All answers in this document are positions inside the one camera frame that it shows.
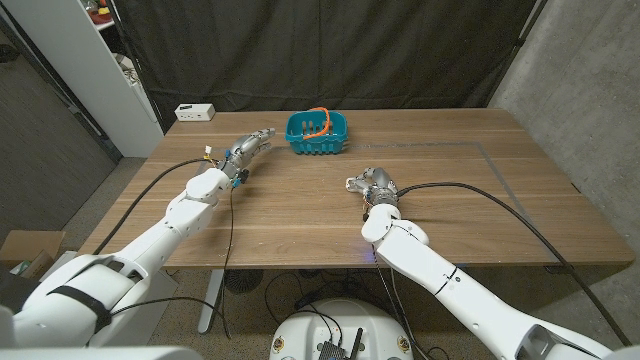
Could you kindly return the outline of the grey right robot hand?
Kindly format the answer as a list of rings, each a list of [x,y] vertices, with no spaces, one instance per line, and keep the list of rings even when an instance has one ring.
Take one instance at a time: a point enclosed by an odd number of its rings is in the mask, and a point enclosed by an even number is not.
[[[369,167],[356,177],[346,179],[346,190],[363,195],[364,202],[373,207],[380,204],[396,206],[398,189],[390,175],[380,167]]]

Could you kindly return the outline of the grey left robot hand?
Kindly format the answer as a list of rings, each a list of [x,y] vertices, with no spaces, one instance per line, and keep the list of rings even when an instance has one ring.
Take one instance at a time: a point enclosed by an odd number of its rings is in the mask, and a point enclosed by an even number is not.
[[[234,187],[248,178],[247,166],[254,156],[271,148],[269,140],[276,135],[274,128],[257,130],[238,138],[225,153],[224,163],[218,168],[223,171]]]

